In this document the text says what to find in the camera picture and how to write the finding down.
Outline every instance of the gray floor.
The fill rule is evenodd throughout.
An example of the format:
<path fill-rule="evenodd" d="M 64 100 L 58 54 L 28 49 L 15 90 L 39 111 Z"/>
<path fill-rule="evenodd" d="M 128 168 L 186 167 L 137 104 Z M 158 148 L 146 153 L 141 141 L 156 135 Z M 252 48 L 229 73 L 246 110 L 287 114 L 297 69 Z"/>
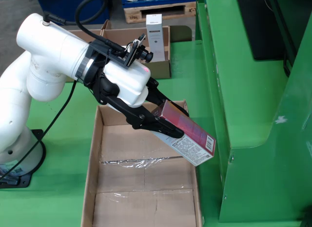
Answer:
<path fill-rule="evenodd" d="M 42 15 L 42 9 L 37 0 L 0 0 L 0 75 L 22 52 L 23 49 L 16 44 L 16 34 L 24 19 L 32 14 Z M 121 0 L 113 0 L 111 11 L 112 28 L 138 28 L 145 27 L 145 23 L 127 24 Z M 182 18 L 164 20 L 164 25 L 187 25 L 195 31 L 195 18 Z M 101 28 L 101 24 L 88 25 L 89 29 Z M 76 26 L 65 26 L 66 29 L 76 29 Z"/>

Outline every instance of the cardboard tray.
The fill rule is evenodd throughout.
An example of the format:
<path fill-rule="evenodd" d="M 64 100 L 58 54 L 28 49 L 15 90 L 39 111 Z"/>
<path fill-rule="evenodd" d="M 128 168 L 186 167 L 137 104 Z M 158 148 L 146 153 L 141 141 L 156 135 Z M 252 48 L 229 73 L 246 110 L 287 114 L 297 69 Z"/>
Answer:
<path fill-rule="evenodd" d="M 151 132 L 132 129 L 121 113 L 98 106 L 81 226 L 202 227 L 195 167 Z"/>

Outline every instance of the white robotic arm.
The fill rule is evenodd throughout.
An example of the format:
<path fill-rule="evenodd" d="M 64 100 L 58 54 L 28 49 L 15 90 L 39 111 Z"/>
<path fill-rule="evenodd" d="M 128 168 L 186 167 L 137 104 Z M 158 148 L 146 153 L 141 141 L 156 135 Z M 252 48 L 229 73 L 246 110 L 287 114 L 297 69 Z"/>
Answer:
<path fill-rule="evenodd" d="M 157 105 L 168 100 L 157 89 L 150 70 L 137 61 L 149 62 L 153 57 L 141 45 L 143 39 L 135 40 L 130 52 L 109 40 L 87 44 L 42 16 L 30 15 L 17 35 L 17 44 L 26 51 L 0 78 L 0 170 L 6 173 L 15 166 L 37 141 L 26 127 L 31 99 L 48 102 L 57 98 L 66 76 L 91 89 L 100 104 L 123 113 L 134 129 L 182 137 L 182 130 L 142 107 L 145 100 Z M 27 174 L 41 157 L 38 144 L 11 175 Z"/>

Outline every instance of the white product box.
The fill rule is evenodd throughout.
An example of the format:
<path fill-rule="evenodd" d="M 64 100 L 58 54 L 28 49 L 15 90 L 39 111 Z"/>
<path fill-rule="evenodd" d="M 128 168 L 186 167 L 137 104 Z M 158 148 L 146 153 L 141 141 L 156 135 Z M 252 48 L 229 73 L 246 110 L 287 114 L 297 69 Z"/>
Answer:
<path fill-rule="evenodd" d="M 162 15 L 146 15 L 146 29 L 150 49 L 154 54 L 152 62 L 165 61 Z"/>

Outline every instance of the cardboard flap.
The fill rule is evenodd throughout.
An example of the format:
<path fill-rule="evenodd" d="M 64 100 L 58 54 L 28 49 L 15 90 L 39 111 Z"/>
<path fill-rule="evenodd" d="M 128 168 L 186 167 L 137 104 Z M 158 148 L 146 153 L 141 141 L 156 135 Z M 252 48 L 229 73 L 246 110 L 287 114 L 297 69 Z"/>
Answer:
<path fill-rule="evenodd" d="M 170 40 L 171 42 L 191 41 L 191 28 L 186 25 L 170 26 Z"/>

